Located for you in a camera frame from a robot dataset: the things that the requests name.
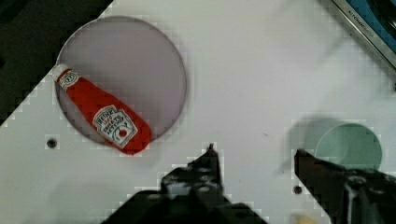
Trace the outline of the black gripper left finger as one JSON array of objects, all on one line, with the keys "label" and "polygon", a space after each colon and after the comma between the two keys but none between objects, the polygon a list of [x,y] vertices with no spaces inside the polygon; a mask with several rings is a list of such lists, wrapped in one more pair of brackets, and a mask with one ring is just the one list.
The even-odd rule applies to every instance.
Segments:
[{"label": "black gripper left finger", "polygon": [[158,190],[141,190],[102,224],[268,224],[244,203],[223,193],[219,154],[213,145],[161,180]]}]

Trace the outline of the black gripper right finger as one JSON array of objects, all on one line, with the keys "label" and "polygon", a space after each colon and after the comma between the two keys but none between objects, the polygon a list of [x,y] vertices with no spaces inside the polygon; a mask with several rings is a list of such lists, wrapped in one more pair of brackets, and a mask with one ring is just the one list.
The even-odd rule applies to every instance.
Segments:
[{"label": "black gripper right finger", "polygon": [[347,169],[299,149],[294,173],[332,224],[396,224],[393,175],[375,169]]}]

